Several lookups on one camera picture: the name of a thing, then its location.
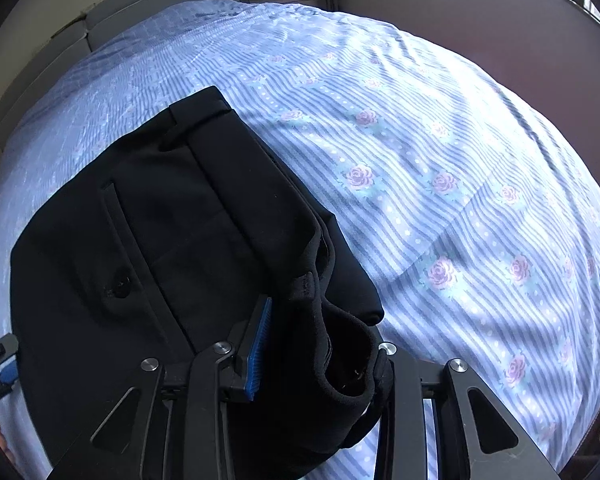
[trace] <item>blue floral bedsheet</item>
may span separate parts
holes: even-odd
[[[0,336],[10,250],[33,213],[115,139],[209,85],[336,213],[378,287],[384,335],[420,358],[465,358],[563,466],[600,406],[600,189],[480,68],[374,20],[188,2],[78,63],[0,166]],[[0,421],[27,477],[45,478],[20,391]],[[310,477],[370,477],[376,439]]]

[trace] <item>black button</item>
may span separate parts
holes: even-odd
[[[116,298],[126,298],[131,292],[131,278],[126,272],[118,272],[113,280],[111,292]]]

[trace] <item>black pants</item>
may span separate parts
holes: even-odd
[[[109,146],[13,249],[20,381],[51,462],[139,362],[191,360],[261,293],[274,299],[266,373],[237,434],[245,460],[292,478],[371,402],[366,326],[382,307],[333,214],[208,88]]]

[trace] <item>silver screw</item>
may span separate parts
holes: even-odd
[[[158,367],[158,359],[154,359],[153,357],[149,357],[142,361],[140,367],[145,372],[153,372]]]
[[[453,371],[458,373],[465,372],[469,369],[469,365],[462,361],[462,359],[451,359],[449,366]]]
[[[384,350],[387,355],[393,355],[398,351],[398,347],[396,345],[394,345],[393,343],[388,343],[386,341],[384,343],[380,343],[378,345],[378,349]]]
[[[227,341],[219,341],[214,345],[214,352],[216,354],[225,355],[231,351],[231,348],[231,343],[228,343]]]

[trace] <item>headboard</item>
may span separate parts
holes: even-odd
[[[26,111],[74,64],[120,32],[186,1],[191,0],[104,0],[57,33],[0,98],[0,147],[4,148]]]

